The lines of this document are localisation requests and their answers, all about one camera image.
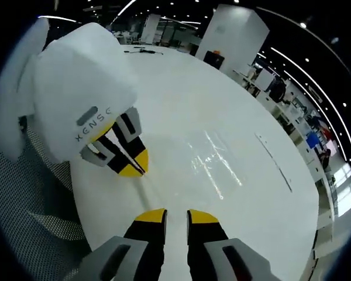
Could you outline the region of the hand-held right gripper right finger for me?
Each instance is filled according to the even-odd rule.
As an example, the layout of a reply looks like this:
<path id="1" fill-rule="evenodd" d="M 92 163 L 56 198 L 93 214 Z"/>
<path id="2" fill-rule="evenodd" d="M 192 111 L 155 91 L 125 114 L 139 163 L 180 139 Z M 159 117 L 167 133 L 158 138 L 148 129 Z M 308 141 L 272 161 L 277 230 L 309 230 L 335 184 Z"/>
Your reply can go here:
<path id="1" fill-rule="evenodd" d="M 238 238 L 228 238 L 210 213 L 187 211 L 187 263 L 192 280 L 278 280 L 270 262 Z"/>

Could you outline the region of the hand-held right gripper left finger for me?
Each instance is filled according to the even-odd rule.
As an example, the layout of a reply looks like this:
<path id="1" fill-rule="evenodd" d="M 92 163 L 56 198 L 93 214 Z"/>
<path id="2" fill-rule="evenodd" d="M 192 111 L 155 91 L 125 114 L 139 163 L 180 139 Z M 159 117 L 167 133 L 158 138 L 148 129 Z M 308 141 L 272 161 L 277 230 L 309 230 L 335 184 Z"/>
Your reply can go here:
<path id="1" fill-rule="evenodd" d="M 137 216 L 124 236 L 114 236 L 84 258 L 84 280 L 158 280 L 164 262 L 167 210 Z"/>

